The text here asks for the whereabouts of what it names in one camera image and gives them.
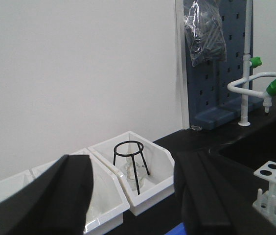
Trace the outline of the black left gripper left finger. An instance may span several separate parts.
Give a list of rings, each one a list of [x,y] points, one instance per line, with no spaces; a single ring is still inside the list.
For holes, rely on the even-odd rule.
[[[82,235],[92,191],[89,155],[64,155],[0,202],[0,235]]]

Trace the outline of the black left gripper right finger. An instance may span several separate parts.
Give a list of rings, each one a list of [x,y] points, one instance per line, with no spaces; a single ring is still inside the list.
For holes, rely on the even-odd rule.
[[[174,155],[174,189],[188,235],[276,235],[276,227],[252,207],[268,189],[246,166],[206,151]]]

